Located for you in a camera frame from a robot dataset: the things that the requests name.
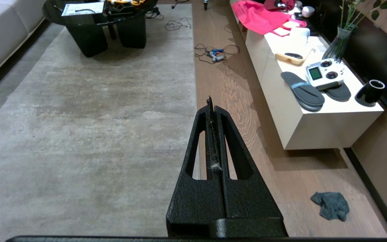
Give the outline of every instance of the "remote controller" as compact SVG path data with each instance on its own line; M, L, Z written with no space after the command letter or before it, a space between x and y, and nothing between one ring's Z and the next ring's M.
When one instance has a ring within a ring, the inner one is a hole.
M329 58L306 67L308 81L318 90L336 87L344 82L345 65Z

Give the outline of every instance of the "beige area rug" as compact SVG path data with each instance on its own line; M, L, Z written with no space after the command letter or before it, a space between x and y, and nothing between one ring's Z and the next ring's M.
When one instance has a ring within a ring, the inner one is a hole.
M196 113L190 4L158 5L145 49L92 58L64 29L0 110L0 242L18 235L166 236Z

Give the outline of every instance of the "wooden floor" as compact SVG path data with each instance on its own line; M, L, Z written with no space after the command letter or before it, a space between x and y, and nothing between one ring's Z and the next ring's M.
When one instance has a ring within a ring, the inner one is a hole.
M195 44L215 48L235 44L241 49L240 54L215 65L196 58L198 108L206 105L210 95L215 105L232 115L284 216L289 236L387 237L384 219L344 154L339 150L283 150L229 0L209 0L207 11L201 0L189 3ZM204 145L200 146L201 158L204 150ZM347 221L319 216L318 205L310 201L315 192L342 193L350 207Z

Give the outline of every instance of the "black mug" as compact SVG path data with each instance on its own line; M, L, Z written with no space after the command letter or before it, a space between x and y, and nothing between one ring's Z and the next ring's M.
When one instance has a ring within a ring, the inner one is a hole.
M378 80L367 82L356 94L355 100L364 106L374 107L383 94L385 84Z

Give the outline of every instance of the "coffee table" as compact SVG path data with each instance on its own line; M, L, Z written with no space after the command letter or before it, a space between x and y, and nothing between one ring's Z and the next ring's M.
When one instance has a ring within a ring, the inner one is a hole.
M142 49L146 46L146 12L151 11L158 0L147 0L140 8L128 11L122 16L109 14L109 3L104 2L104 12L96 14L61 16L69 3L98 2L91 0L47 0L43 6L44 17L59 25L66 26L80 50L86 57L92 57L108 48L103 26L108 26L113 40L116 26L120 42L124 47Z

